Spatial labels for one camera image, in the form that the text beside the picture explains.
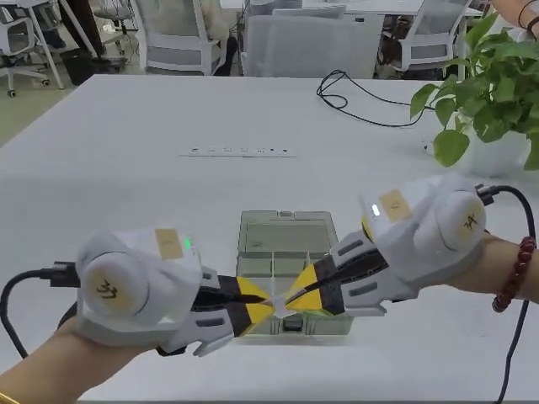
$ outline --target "table surface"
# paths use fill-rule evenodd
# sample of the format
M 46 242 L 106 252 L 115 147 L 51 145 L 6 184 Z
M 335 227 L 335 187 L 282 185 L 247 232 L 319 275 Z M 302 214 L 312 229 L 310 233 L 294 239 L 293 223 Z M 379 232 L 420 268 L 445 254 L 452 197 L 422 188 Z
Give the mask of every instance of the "table surface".
M 371 13 L 371 14 L 391 14 L 391 15 L 415 15 L 418 13 L 423 0 L 347 0 L 346 13 Z M 322 3 L 320 0 L 304 0 L 304 7 L 316 7 L 329 4 L 340 4 L 339 1 Z M 241 11 L 243 0 L 221 0 L 221 5 L 228 11 Z M 466 16 L 480 17 L 482 13 L 473 8 L 467 10 Z
M 403 102 L 423 84 L 359 82 Z M 342 238 L 360 225 L 364 187 L 443 172 L 419 145 L 440 129 L 432 114 L 401 130 L 362 124 L 325 106 L 317 86 L 311 79 L 92 77 L 0 149 L 0 284 L 74 259 L 95 231 L 170 225 L 195 237 L 205 265 L 234 274 L 242 210 L 328 210 Z M 337 89 L 357 114 L 408 122 L 406 107 L 347 83 Z M 192 146 L 289 147 L 297 157 L 179 156 Z M 539 207 L 535 177 L 510 183 Z M 488 228 L 520 240 L 518 203 L 501 197 L 488 208 Z M 43 282 L 18 286 L 9 310 L 30 351 L 74 299 L 74 290 Z M 383 318 L 357 318 L 346 338 L 237 340 L 203 359 L 151 352 L 84 398 L 492 401 L 519 305 L 500 316 L 490 303 L 491 296 L 436 287 L 385 304 Z M 507 395 L 515 400 L 539 397 L 536 306 L 528 316 Z M 18 360 L 4 332 L 0 358 L 0 371 Z

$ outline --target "yellow label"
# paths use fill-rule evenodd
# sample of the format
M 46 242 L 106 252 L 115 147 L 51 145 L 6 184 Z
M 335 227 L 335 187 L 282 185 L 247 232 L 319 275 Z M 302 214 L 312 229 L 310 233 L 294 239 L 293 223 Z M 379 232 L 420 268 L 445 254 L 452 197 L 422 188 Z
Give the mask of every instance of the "yellow label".
M 110 279 L 104 270 L 98 270 L 90 280 L 90 288 L 109 310 L 130 310 L 133 306 L 133 298 L 118 283 Z
M 161 259 L 180 259 L 184 256 L 176 229 L 156 229 L 155 237 Z
M 382 207 L 386 211 L 387 218 L 390 222 L 396 223 L 406 219 L 412 215 L 412 211 L 408 206 L 408 202 L 401 194 L 401 191 L 394 189 L 380 197 Z
M 299 274 L 299 276 L 294 281 L 294 284 L 287 293 L 287 296 L 291 296 L 293 293 L 297 292 L 300 289 L 303 289 L 305 286 L 308 286 L 317 281 L 316 271 L 314 270 L 314 264 L 309 265 Z M 320 311 L 322 310 L 322 297 L 320 296 L 319 290 L 313 290 L 299 299 L 296 299 L 286 305 L 288 310 L 294 311 Z
M 479 224 L 483 223 L 484 214 L 484 206 L 479 202 L 473 202 L 468 207 L 458 224 L 458 235 L 462 240 L 467 241 L 477 233 Z
M 256 295 L 269 299 L 270 295 L 268 295 L 250 280 L 242 278 L 241 276 L 238 276 L 236 279 L 242 295 Z M 271 306 L 254 304 L 245 306 L 247 307 L 247 313 L 249 314 L 249 318 L 253 324 L 259 324 L 275 312 L 275 309 Z

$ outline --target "red bead bracelet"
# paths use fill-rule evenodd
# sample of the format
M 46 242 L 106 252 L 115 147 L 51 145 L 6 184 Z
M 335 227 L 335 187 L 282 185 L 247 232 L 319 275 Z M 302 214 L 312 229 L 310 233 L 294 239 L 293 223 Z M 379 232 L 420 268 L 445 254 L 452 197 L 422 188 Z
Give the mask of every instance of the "red bead bracelet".
M 492 302 L 492 308 L 497 313 L 505 311 L 511 301 L 516 297 L 516 294 L 519 293 L 530 267 L 531 255 L 535 250 L 535 238 L 524 237 L 520 242 L 516 263 L 513 265 L 513 273 L 507 278 L 504 288 L 496 295 Z

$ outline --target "round cap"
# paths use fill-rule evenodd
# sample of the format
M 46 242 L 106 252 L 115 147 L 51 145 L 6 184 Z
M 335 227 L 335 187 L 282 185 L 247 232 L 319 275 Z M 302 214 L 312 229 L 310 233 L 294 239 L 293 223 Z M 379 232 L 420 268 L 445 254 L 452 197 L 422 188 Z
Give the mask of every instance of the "round cap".
M 148 298 L 149 281 L 141 263 L 127 253 L 110 252 L 83 270 L 84 301 L 104 316 L 134 316 Z

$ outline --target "white flower pot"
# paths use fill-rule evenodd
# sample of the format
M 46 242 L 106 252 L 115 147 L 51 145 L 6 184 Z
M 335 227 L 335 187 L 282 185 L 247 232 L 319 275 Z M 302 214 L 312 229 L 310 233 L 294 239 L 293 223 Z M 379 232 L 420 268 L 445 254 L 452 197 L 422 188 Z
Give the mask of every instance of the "white flower pot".
M 530 152 L 531 144 L 523 133 L 510 130 L 499 140 L 490 143 L 481 141 L 468 117 L 464 132 L 470 138 L 470 145 L 454 168 L 472 176 L 503 177 L 522 169 Z

